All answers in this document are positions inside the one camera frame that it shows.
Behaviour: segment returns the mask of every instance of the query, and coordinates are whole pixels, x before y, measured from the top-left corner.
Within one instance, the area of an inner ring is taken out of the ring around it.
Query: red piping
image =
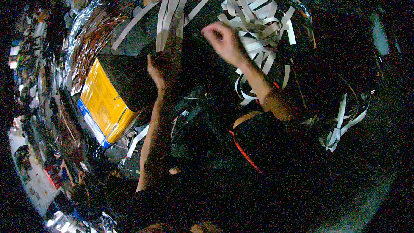
[[[235,141],[235,137],[234,137],[234,132],[230,131],[231,135],[233,135],[233,140],[234,140],[234,144],[236,145],[236,147],[240,150],[241,154],[244,156],[245,159],[247,159],[247,161],[260,173],[263,173],[263,171],[256,166],[256,164],[250,159],[250,157],[243,151],[243,149],[240,147],[240,145],[237,143],[237,141]]]

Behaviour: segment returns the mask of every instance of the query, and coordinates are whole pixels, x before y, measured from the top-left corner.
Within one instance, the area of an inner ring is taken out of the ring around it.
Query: dark background
[[[1,229],[7,232],[42,232],[44,221],[38,216],[33,205],[24,192],[21,181],[15,171],[12,161],[7,130],[13,124],[14,100],[13,100],[13,72],[8,67],[8,55],[10,43],[14,33],[16,19],[31,0],[0,0],[0,139],[1,139],[1,177],[0,189],[1,205],[0,220]],[[413,56],[413,0],[384,0],[387,6],[387,22],[392,23],[392,29],[396,31],[399,44],[404,56],[399,60],[404,63],[401,70],[401,87],[406,92],[406,115],[412,115],[412,99],[414,84],[412,76]],[[402,160],[402,168],[407,171],[394,182],[391,193],[381,206],[378,214],[367,227],[367,232],[404,232],[410,230],[412,219],[410,215],[413,204],[413,163],[411,142],[404,142],[401,146],[406,148],[406,159]]]

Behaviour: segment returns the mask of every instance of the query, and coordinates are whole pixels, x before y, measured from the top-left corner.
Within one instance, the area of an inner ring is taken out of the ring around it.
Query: yellow box
[[[86,78],[78,107],[104,148],[117,142],[138,116],[119,96],[98,58]]]

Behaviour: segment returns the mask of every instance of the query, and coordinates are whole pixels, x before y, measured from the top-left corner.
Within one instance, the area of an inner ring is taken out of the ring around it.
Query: hand
[[[210,24],[204,27],[201,32],[213,46],[217,54],[227,63],[236,68],[240,68],[249,61],[246,55],[243,54],[242,46],[235,32],[224,26],[221,22]]]
[[[158,89],[158,94],[165,92],[166,88],[177,87],[181,62],[179,56],[157,52],[148,54],[148,73]]]

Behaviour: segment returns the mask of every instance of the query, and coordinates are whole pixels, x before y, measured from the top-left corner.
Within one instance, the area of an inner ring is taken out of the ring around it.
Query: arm
[[[226,62],[243,72],[265,111],[272,111],[274,116],[281,121],[292,118],[291,109],[281,98],[279,91],[273,88],[273,85],[266,79],[266,75],[248,56],[242,53],[234,31],[218,22],[205,27],[202,32]]]
[[[166,73],[165,70],[163,72],[159,66],[153,67],[150,56],[148,56],[148,72],[157,85],[158,98],[154,104],[148,134],[142,146],[137,192],[165,182],[168,175],[165,161],[171,148],[169,111],[180,95],[175,90],[177,88],[175,84],[162,74]]]

